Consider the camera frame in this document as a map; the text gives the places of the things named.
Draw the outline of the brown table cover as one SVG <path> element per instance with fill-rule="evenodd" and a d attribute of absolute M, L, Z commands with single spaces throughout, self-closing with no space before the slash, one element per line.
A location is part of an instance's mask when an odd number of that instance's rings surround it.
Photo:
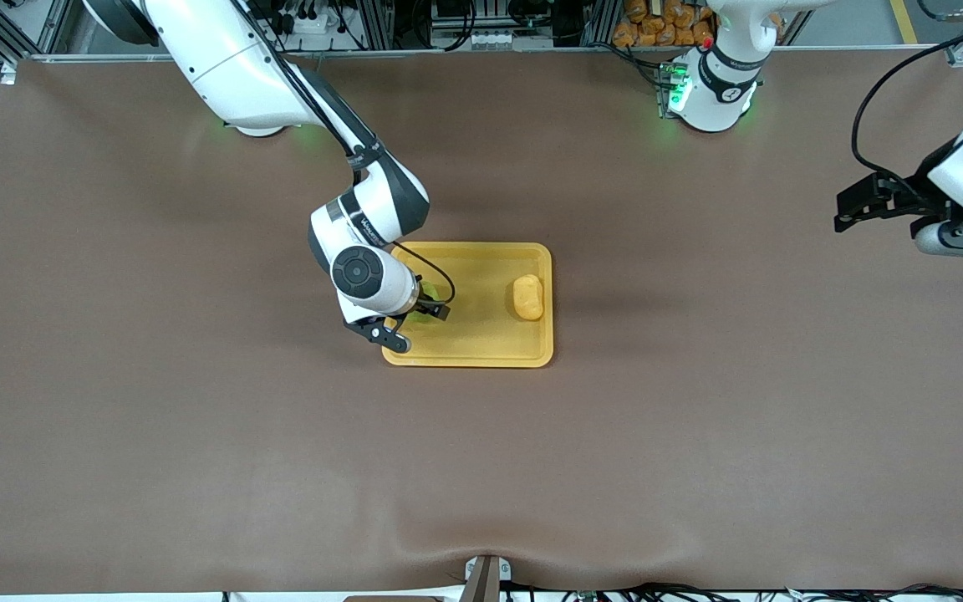
<path fill-rule="evenodd" d="M 226 129 L 174 64 L 0 85 L 0 594 L 519 582 L 963 588 L 963 258 L 833 231 L 901 51 L 782 51 L 736 129 L 602 53 L 332 58 L 424 182 L 418 240 L 555 262 L 535 370 L 387 365 L 311 257 L 318 127 Z"/>

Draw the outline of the yellow potato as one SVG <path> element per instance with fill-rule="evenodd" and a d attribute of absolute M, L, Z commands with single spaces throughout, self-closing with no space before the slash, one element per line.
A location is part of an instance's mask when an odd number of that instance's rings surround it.
<path fill-rule="evenodd" d="M 538 321 L 545 316 L 545 287 L 536 274 L 525 274 L 512 282 L 512 307 L 519 319 Z"/>

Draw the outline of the aluminium table edge rail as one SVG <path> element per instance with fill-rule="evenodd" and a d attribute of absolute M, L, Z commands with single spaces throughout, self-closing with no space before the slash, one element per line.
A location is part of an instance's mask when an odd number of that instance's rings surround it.
<path fill-rule="evenodd" d="M 928 49 L 928 44 L 912 45 L 866 45 L 866 46 L 779 46 L 773 49 L 771 57 L 789 53 L 814 53 L 814 51 L 889 51 L 890 53 L 912 54 L 914 51 Z M 638 58 L 676 56 L 685 51 L 684 47 L 654 47 L 653 49 L 635 50 Z M 540 48 L 530 47 L 512 50 L 478 51 L 479 56 L 503 56 L 504 54 L 591 54 L 603 53 L 601 47 L 559 47 Z M 444 53 L 440 50 L 322 50 L 322 51 L 290 51 L 283 56 L 294 59 L 401 59 L 414 56 L 460 57 L 474 56 L 474 51 L 456 50 Z M 168 54 L 32 54 L 27 61 L 38 64 L 153 64 L 153 62 L 171 62 L 173 58 Z"/>

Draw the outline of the aluminium frame post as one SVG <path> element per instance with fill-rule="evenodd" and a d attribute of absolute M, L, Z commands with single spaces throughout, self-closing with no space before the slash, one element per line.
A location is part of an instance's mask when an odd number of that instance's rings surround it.
<path fill-rule="evenodd" d="M 396 0 L 358 0 L 367 49 L 394 48 Z"/>
<path fill-rule="evenodd" d="M 611 43 L 613 30 L 622 19 L 623 0 L 582 0 L 584 23 L 578 35 L 578 46 Z"/>

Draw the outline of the yellow plastic tray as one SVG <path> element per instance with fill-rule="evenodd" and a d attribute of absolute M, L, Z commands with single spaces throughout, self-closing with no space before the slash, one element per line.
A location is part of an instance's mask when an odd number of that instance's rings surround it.
<path fill-rule="evenodd" d="M 451 299 L 447 321 L 404 323 L 406 354 L 382 351 L 409 367 L 543 367 L 554 352 L 552 255 L 535 242 L 409 242 L 393 257 Z M 519 319 L 512 282 L 536 274 L 545 287 L 545 316 Z"/>

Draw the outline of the white power strip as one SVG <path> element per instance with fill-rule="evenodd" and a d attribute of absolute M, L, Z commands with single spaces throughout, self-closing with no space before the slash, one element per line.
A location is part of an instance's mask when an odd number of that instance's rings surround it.
<path fill-rule="evenodd" d="M 326 34 L 338 27 L 328 0 L 268 0 L 265 18 L 279 37 Z"/>

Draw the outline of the orange packets pile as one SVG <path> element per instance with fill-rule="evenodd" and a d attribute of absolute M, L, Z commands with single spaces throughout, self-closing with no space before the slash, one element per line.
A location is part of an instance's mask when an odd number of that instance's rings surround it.
<path fill-rule="evenodd" d="M 704 0 L 620 0 L 613 29 L 615 47 L 711 45 L 717 15 Z"/>

